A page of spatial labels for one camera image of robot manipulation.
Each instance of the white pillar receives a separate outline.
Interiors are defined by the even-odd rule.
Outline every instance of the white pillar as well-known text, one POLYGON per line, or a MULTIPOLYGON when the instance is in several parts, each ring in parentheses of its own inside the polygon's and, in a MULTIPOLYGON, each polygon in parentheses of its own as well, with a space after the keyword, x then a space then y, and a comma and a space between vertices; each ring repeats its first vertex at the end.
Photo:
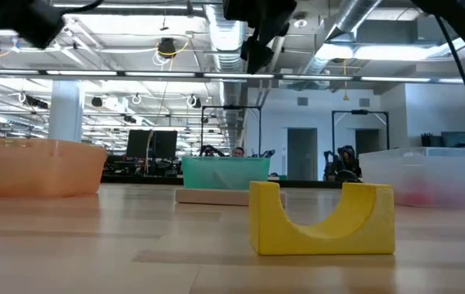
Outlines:
POLYGON ((81 143, 85 92, 79 81, 52 82, 49 139, 81 143))

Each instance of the plastic bin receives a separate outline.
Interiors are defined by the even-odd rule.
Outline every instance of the plastic bin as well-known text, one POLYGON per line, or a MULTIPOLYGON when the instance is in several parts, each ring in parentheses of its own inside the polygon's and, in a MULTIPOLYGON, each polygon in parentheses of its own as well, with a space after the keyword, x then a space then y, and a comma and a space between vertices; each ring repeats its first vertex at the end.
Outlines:
POLYGON ((360 155, 366 183, 390 184, 396 203, 465 208, 465 149, 409 148, 360 155))
POLYGON ((0 197, 64 197, 97 192, 106 151, 58 140, 0 139, 0 197))
POLYGON ((269 158, 183 158, 186 189, 248 190, 250 181, 267 181, 269 158))

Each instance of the white wall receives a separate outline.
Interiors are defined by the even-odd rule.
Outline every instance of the white wall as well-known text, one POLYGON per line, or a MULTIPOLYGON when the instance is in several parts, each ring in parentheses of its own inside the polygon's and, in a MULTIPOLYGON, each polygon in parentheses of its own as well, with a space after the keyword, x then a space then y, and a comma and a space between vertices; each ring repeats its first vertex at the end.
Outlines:
MULTIPOLYGON (((262 110, 262 151, 275 149, 271 160, 271 172, 284 171, 287 160, 287 132, 289 128, 316 128, 318 133, 318 175, 323 178, 323 152, 332 149, 332 110, 359 109, 359 98, 370 98, 368 110, 380 110, 380 98, 371 90, 349 91, 349 101, 343 100, 344 91, 292 91, 274 89, 266 99, 262 110), (298 97, 308 97, 308 106, 297 106, 298 97)), ((250 101, 257 97, 257 89, 248 89, 250 101)), ((373 115, 355 116, 348 114, 336 125, 336 148, 355 145, 355 129, 384 129, 384 125, 373 115)), ((247 116, 245 151, 257 152, 258 123, 252 113, 247 116)))
POLYGON ((382 94, 381 108, 388 111, 390 116, 390 148, 408 146, 405 85, 401 84, 382 94))
POLYGON ((421 134, 465 131, 464 85, 406 85, 410 146, 421 145, 421 134))
POLYGON ((391 147, 421 146, 421 135, 465 131, 464 85, 406 84, 381 95, 390 113, 391 147))

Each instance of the yellow foam block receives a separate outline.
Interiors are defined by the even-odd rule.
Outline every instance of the yellow foam block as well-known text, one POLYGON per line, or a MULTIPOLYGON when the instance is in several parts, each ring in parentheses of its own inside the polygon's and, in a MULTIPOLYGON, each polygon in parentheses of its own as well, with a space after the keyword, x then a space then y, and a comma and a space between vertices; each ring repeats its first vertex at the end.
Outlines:
POLYGON ((279 185, 250 183, 250 241, 259 255, 392 254, 394 195, 389 185, 344 184, 337 209, 316 225, 295 225, 279 185))

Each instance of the doorway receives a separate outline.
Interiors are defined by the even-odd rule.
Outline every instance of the doorway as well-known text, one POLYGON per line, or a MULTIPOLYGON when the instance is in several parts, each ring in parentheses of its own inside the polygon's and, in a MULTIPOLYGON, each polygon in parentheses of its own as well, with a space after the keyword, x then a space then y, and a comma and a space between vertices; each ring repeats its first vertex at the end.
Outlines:
POLYGON ((317 180, 317 129, 289 128, 288 179, 317 180))
POLYGON ((379 130, 355 130, 355 152, 357 156, 381 151, 379 130))

